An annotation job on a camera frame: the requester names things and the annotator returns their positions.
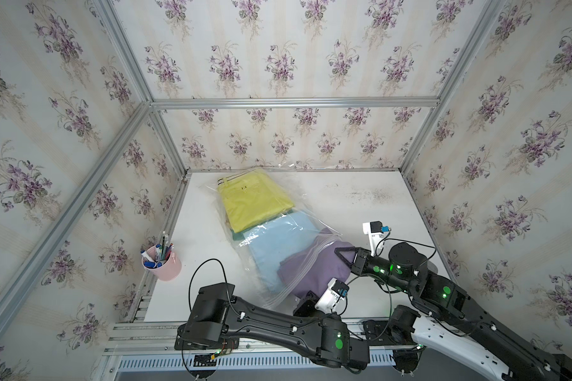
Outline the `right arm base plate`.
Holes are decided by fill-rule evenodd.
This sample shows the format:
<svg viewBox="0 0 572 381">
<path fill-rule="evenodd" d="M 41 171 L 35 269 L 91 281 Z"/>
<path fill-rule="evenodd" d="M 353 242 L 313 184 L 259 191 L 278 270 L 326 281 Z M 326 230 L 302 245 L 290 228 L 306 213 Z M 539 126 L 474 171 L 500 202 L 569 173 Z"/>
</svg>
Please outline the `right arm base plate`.
<svg viewBox="0 0 572 381">
<path fill-rule="evenodd" d="M 366 320 L 362 322 L 362 327 L 370 347 L 414 346 L 414 322 L 415 320 L 411 319 Z"/>
</svg>

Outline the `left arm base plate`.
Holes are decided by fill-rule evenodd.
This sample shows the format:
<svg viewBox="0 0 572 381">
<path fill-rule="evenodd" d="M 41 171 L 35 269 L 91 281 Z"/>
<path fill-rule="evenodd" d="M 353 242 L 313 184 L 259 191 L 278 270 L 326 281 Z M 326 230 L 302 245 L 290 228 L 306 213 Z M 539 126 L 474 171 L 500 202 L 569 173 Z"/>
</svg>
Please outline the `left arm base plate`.
<svg viewBox="0 0 572 381">
<path fill-rule="evenodd" d="M 222 324 L 214 322 L 192 322 L 178 327 L 174 349 L 184 350 L 234 350 L 239 347 L 238 338 L 222 336 Z"/>
</svg>

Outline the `clear plastic vacuum bag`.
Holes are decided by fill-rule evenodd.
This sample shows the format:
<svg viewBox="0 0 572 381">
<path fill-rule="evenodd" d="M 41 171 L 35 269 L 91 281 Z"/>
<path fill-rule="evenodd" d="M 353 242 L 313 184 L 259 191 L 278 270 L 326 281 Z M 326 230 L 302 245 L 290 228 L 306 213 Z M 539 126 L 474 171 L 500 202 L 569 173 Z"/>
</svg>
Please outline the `clear plastic vacuum bag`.
<svg viewBox="0 0 572 381">
<path fill-rule="evenodd" d="M 331 281 L 348 281 L 352 244 L 319 217 L 300 174 L 254 168 L 222 176 L 206 191 L 262 307 L 275 311 L 289 298 L 321 297 Z"/>
</svg>

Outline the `light blue trousers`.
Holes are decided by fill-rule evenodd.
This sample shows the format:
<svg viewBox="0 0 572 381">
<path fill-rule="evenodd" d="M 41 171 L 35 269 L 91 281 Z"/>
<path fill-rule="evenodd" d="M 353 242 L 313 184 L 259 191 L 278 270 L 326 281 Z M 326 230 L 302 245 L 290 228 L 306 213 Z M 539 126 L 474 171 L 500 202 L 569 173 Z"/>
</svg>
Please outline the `light blue trousers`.
<svg viewBox="0 0 572 381">
<path fill-rule="evenodd" d="M 306 248 L 322 230 L 330 227 L 304 211 L 281 214 L 246 230 L 238 246 L 249 253 L 269 292 L 285 289 L 277 271 L 281 261 Z"/>
</svg>

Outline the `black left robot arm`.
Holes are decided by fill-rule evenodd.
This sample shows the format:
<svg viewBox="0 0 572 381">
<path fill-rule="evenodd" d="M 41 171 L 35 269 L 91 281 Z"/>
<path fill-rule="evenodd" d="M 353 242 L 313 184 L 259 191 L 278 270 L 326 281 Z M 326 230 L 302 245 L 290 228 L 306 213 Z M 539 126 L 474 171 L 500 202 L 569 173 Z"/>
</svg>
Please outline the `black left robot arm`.
<svg viewBox="0 0 572 381">
<path fill-rule="evenodd" d="M 362 371 L 370 363 L 367 341 L 352 338 L 338 314 L 296 317 L 255 306 L 234 295 L 233 284 L 202 287 L 174 349 L 226 349 L 246 338 L 274 344 L 327 368 Z"/>
</svg>

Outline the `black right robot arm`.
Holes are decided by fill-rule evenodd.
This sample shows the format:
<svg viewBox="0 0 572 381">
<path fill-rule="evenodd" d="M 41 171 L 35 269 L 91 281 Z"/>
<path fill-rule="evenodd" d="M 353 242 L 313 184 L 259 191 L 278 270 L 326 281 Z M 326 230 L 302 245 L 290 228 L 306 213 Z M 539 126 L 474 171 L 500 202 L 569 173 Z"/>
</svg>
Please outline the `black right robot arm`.
<svg viewBox="0 0 572 381">
<path fill-rule="evenodd" d="M 362 278 L 402 292 L 409 306 L 392 308 L 389 319 L 363 323 L 371 346 L 400 346 L 395 368 L 410 373 L 417 351 L 434 349 L 490 380 L 572 380 L 572 359 L 524 340 L 483 309 L 469 294 L 427 266 L 428 258 L 407 242 L 387 257 L 360 247 L 337 248 L 335 255 Z M 408 346 L 416 351 L 407 352 Z"/>
</svg>

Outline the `purple trousers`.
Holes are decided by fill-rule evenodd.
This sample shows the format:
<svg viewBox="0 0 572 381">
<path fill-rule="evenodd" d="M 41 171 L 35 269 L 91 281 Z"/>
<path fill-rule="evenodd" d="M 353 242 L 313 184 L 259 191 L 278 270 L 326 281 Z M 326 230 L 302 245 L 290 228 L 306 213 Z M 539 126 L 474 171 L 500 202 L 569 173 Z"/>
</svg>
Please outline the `purple trousers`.
<svg viewBox="0 0 572 381">
<path fill-rule="evenodd" d="M 295 297 L 303 298 L 309 291 L 321 296 L 332 278 L 349 279 L 351 271 L 334 254 L 334 249 L 348 246 L 354 245 L 322 230 L 306 248 L 281 261 L 277 274 Z"/>
</svg>

